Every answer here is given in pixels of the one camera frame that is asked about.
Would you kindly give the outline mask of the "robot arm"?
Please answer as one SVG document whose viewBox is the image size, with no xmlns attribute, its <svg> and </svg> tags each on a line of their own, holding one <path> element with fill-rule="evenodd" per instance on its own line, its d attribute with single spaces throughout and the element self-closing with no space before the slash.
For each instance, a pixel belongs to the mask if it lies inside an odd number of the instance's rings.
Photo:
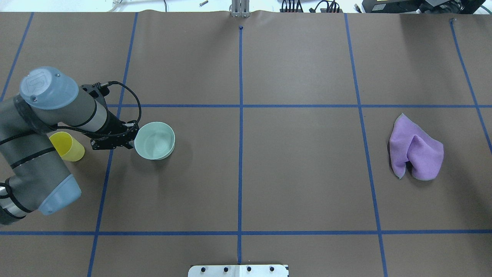
<svg viewBox="0 0 492 277">
<path fill-rule="evenodd" d="M 48 133 L 72 130 L 91 140 L 93 150 L 133 148 L 141 115 L 121 121 L 105 97 L 119 81 L 78 85 L 50 66 L 31 70 L 17 95 L 1 102 L 1 155 L 14 175 L 1 181 L 1 226 L 38 210 L 51 215 L 81 197 L 75 177 Z"/>
</svg>

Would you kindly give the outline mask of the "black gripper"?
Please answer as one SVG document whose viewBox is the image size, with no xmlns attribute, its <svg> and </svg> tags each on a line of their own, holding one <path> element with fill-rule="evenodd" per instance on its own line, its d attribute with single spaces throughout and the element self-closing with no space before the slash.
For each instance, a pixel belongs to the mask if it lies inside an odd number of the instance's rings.
<svg viewBox="0 0 492 277">
<path fill-rule="evenodd" d="M 84 84 L 80 88 L 95 102 L 92 115 L 80 124 L 80 129 L 91 139 L 93 150 L 113 150 L 117 147 L 132 149 L 134 139 L 140 130 L 140 114 L 136 120 L 121 121 L 109 111 L 105 97 L 112 84 Z"/>
</svg>

